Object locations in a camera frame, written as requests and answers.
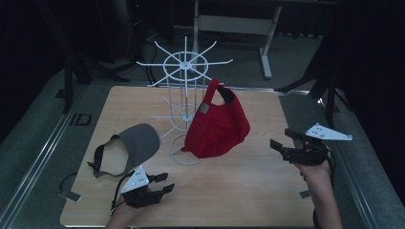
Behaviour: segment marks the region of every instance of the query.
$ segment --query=wooden table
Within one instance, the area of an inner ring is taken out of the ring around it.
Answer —
[[[169,178],[162,185],[175,183],[175,189],[160,204],[145,207],[132,226],[312,225],[311,199],[299,195],[308,189],[307,184],[294,166],[269,147],[271,138],[287,147],[293,146],[292,140],[284,135],[288,125],[277,94],[234,92],[251,126],[245,141],[224,156],[182,165],[170,156],[170,144],[183,132],[175,130],[163,137],[159,151],[143,167],[151,175],[167,172]],[[179,102],[179,94],[179,89],[171,90],[174,103]],[[110,91],[72,188],[82,199],[66,202],[60,217],[63,225],[100,227],[107,223],[119,178],[95,178],[87,161],[93,161],[97,146],[131,126],[149,123],[160,135],[165,135],[173,124],[169,119],[151,116],[170,115],[165,97],[167,88],[116,86]],[[126,153],[112,151],[106,149],[102,170],[116,169],[118,173],[124,168]]]

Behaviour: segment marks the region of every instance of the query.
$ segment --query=gray floor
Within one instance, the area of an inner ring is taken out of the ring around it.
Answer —
[[[238,34],[229,36],[241,38]],[[206,38],[215,40],[212,34],[202,34],[201,51],[212,44]],[[158,41],[170,52],[184,49],[184,34],[181,33],[174,47],[159,36],[149,40]],[[204,56],[211,62],[233,61],[210,67],[207,75],[220,79],[228,87],[274,89],[286,86],[303,75],[321,40],[275,37],[268,55],[273,73],[270,80],[263,78],[258,53],[264,42],[262,36],[245,42],[219,42]],[[145,46],[146,61],[152,59],[154,50],[152,46]],[[158,51],[155,63],[161,63],[166,57],[166,53]],[[10,226],[12,223],[12,228],[63,228],[59,216],[65,200],[58,196],[59,184],[66,175],[77,171],[109,90],[115,85],[147,85],[142,68],[134,68],[121,75],[131,81],[117,83],[96,76],[91,85],[75,84],[75,104],[67,114],[61,113],[63,99],[55,98],[57,91],[63,88],[63,72],[50,80],[0,146],[0,206],[4,213],[0,225]],[[164,74],[160,68],[154,68],[154,76],[160,79]],[[308,91],[312,84],[309,82],[296,90]],[[280,99],[290,128],[305,131],[315,123],[327,125],[324,107],[305,93],[280,95]],[[353,135],[351,142],[328,142],[338,160],[335,193],[345,228],[403,228],[403,206],[399,204],[355,115],[338,99],[335,106],[338,111],[333,114],[336,130]],[[92,115],[93,119],[89,126],[70,125],[74,114]],[[30,168],[36,169],[36,176],[26,177]],[[73,179],[68,179],[63,188],[69,189],[72,182]],[[4,216],[8,217],[8,223],[5,223]]]

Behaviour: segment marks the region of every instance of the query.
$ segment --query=black cable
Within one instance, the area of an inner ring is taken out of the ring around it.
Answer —
[[[336,159],[334,158],[334,154],[331,150],[328,150],[330,152],[330,157],[327,156],[327,162],[330,166],[330,184],[333,187],[334,186],[334,168],[336,167]]]
[[[143,56],[139,60],[140,60],[140,62],[145,62],[145,59],[143,58]],[[153,84],[152,79],[148,72],[148,67],[147,66],[139,66],[139,67],[146,72],[146,77],[148,78],[149,83]]]
[[[204,34],[206,35],[200,35],[199,34],[199,38],[204,39],[204,40],[208,40],[211,42],[216,41],[218,44],[222,44],[225,42],[249,42],[251,40],[253,40],[255,37],[257,37],[257,35],[255,34],[248,34],[248,33],[240,33],[240,38],[231,38],[229,37],[230,33],[229,32],[222,32],[222,31],[206,31]],[[215,37],[209,37],[209,35],[216,35],[219,37],[219,39],[215,39]]]
[[[74,172],[74,173],[71,173],[71,174],[65,176],[65,177],[62,179],[62,181],[60,181],[60,183],[59,183],[59,190],[60,190],[60,192],[63,192],[63,184],[65,183],[65,181],[66,181],[69,177],[72,177],[72,176],[75,176],[75,175],[77,175],[77,172]]]
[[[155,62],[155,58],[156,58],[156,55],[157,55],[157,53],[158,53],[158,50],[157,50],[155,44],[153,44],[152,42],[150,42],[150,41],[148,41],[148,40],[145,40],[145,43],[148,44],[148,45],[150,45],[150,46],[152,46],[152,47],[154,48],[154,54],[153,54],[152,59],[151,59],[151,64],[153,64],[153,62]],[[147,68],[147,69],[149,69],[149,73],[150,73],[150,76],[151,76],[153,82],[156,83],[157,80],[156,80],[156,78],[153,76],[152,66],[150,66],[150,67]]]
[[[114,213],[114,210],[115,210],[119,205],[121,205],[123,202],[125,202],[125,200],[124,200],[123,202],[117,204],[118,190],[119,190],[119,187],[121,186],[122,181],[123,181],[124,179],[126,179],[127,177],[130,177],[134,172],[135,172],[135,171],[132,171],[132,172],[130,172],[130,173],[124,175],[124,177],[122,177],[122,178],[119,180],[118,185],[117,185],[117,188],[116,188],[116,193],[114,194],[114,199],[113,199],[112,204],[111,204],[111,212],[110,212],[110,215],[112,215],[112,214]]]
[[[117,74],[119,75],[119,76],[124,76],[125,74],[128,74],[128,73],[131,73],[131,72],[133,72],[133,71],[135,71],[136,69],[138,68],[138,65],[136,65],[134,68],[132,68],[132,69],[130,69],[130,70],[127,70],[127,71],[120,71],[120,72],[117,72]]]

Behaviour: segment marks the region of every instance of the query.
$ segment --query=tripod leg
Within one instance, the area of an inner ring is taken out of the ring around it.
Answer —
[[[325,93],[328,86],[329,80],[327,77],[319,78],[318,80],[316,80],[315,84],[310,89],[309,94],[312,98],[319,99]]]
[[[333,106],[334,106],[334,96],[336,93],[336,73],[333,73],[330,76],[330,85],[328,90],[328,102],[327,102],[327,110],[326,110],[326,119],[330,126],[334,128],[333,125]]]
[[[80,58],[82,58],[87,64],[89,64],[91,67],[95,68],[96,70],[100,71],[101,73],[111,77],[113,80],[117,82],[129,82],[129,79],[122,78],[114,73],[112,73],[110,70],[105,68],[104,66],[96,63],[94,60],[88,58],[85,55],[80,55]]]
[[[352,107],[349,105],[348,101],[346,101],[346,99],[343,97],[343,95],[341,93],[339,93],[337,90],[335,90],[336,95],[338,98],[340,98],[340,100],[346,105],[346,107],[352,111]]]
[[[274,89],[274,92],[279,92],[279,93],[287,93],[305,83],[310,82],[312,79],[316,79],[319,76],[321,76],[325,71],[319,71],[317,73],[314,73],[312,75],[309,76],[303,76],[302,78],[298,79],[297,81],[294,81],[288,85],[286,85],[285,87],[282,88],[278,88],[278,89]]]

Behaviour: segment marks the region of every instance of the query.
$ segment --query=white table leg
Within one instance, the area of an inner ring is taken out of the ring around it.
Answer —
[[[270,79],[272,77],[270,64],[268,63],[267,53],[268,53],[268,48],[270,47],[271,40],[273,39],[274,31],[276,30],[276,27],[277,27],[277,22],[278,22],[278,18],[280,16],[281,8],[282,7],[276,8],[270,28],[268,30],[266,44],[263,48],[260,49],[260,57],[262,59],[262,67],[263,67],[263,72],[265,74],[266,79]]]

